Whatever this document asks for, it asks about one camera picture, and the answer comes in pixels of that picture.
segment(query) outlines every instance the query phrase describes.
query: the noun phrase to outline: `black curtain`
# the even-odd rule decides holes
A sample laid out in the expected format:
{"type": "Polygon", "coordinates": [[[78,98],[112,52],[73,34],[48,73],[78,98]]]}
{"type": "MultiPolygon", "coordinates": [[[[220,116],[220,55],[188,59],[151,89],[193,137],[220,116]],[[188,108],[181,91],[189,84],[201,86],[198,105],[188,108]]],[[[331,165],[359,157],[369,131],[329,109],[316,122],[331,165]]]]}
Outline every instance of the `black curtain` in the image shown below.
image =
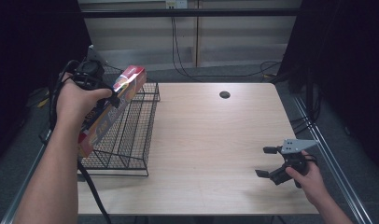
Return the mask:
{"type": "Polygon", "coordinates": [[[297,18],[279,74],[298,91],[310,71],[379,166],[379,1],[321,2],[302,1],[323,13],[297,18]]]}
{"type": "Polygon", "coordinates": [[[91,40],[78,12],[77,0],[0,1],[0,156],[29,93],[47,87],[69,60],[86,56],[91,40]]]}

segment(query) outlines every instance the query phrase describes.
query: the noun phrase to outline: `right hand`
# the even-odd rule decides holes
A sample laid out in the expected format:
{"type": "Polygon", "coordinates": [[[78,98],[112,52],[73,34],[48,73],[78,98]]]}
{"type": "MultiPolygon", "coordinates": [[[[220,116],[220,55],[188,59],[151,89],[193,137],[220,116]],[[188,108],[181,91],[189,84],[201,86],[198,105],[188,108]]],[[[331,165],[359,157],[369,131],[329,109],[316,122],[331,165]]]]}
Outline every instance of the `right hand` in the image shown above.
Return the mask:
{"type": "Polygon", "coordinates": [[[58,123],[66,123],[79,127],[85,116],[93,109],[100,99],[108,98],[112,92],[109,89],[84,91],[72,80],[69,73],[64,74],[64,85],[59,94],[56,106],[58,123]]]}
{"type": "MultiPolygon", "coordinates": [[[[309,154],[303,151],[302,155],[306,157],[309,154]]],[[[329,198],[330,195],[317,165],[312,161],[308,161],[307,165],[308,173],[306,175],[301,175],[291,167],[286,168],[286,173],[301,184],[308,201],[313,205],[318,205],[322,200],[329,198]]]]}

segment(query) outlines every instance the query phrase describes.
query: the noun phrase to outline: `wire rack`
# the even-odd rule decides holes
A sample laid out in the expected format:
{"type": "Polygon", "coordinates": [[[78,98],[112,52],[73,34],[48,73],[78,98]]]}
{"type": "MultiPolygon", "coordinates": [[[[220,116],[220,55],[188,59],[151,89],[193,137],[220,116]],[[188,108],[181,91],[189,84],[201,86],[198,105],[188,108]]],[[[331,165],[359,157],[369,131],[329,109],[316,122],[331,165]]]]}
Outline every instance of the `wire rack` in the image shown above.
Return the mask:
{"type": "MultiPolygon", "coordinates": [[[[105,68],[107,84],[114,83],[121,70],[105,68]]],[[[94,146],[92,154],[82,159],[91,175],[148,176],[147,162],[159,86],[147,81],[125,108],[124,113],[110,127],[102,141],[94,146]]]]}

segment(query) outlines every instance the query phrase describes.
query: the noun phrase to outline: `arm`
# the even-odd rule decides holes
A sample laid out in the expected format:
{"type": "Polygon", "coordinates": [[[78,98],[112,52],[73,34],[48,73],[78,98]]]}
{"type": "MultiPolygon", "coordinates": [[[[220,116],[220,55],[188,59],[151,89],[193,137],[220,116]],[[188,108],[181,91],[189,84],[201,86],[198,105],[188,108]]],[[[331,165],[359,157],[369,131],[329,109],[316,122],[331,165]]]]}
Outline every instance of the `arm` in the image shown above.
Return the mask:
{"type": "Polygon", "coordinates": [[[82,121],[111,91],[84,91],[71,79],[61,90],[57,122],[23,194],[14,223],[77,223],[77,138],[82,121]]]}
{"type": "Polygon", "coordinates": [[[301,184],[306,198],[315,206],[325,223],[351,224],[352,221],[328,193],[318,167],[311,161],[308,161],[307,164],[309,167],[307,175],[301,175],[291,167],[286,168],[286,172],[301,184]]]}

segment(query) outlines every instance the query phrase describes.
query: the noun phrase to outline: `circular hole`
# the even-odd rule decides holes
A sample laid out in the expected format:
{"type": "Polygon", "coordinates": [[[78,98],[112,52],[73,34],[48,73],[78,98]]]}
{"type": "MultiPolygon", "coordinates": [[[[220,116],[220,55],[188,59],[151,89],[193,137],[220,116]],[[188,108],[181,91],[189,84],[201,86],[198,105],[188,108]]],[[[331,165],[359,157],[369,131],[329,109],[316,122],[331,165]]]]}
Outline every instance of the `circular hole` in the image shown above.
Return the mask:
{"type": "Polygon", "coordinates": [[[228,98],[230,98],[231,94],[227,91],[222,91],[219,93],[219,96],[223,99],[228,99],[228,98]]]}

